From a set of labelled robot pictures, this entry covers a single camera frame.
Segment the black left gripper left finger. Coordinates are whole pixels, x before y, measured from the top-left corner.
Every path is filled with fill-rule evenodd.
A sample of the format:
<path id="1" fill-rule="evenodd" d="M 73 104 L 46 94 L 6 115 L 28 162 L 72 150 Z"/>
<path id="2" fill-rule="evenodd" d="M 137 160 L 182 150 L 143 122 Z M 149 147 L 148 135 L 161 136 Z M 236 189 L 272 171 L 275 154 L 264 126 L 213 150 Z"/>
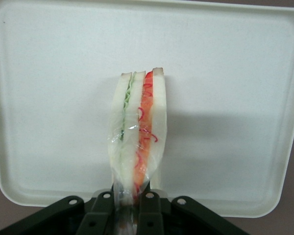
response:
<path id="1" fill-rule="evenodd" d="M 112 235 L 114 232 L 114 194 L 113 191 L 96 192 L 87 203 L 89 210 L 81 224 L 81 235 Z"/>

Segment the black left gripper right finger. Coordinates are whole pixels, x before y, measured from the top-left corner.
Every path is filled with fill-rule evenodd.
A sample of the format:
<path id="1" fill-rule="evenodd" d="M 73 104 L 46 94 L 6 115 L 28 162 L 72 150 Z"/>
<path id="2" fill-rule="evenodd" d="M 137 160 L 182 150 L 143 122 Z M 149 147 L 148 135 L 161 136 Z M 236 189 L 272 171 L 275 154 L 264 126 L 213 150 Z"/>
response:
<path id="1" fill-rule="evenodd" d="M 156 192 L 144 192 L 140 197 L 137 234 L 165 234 L 161 200 Z"/>

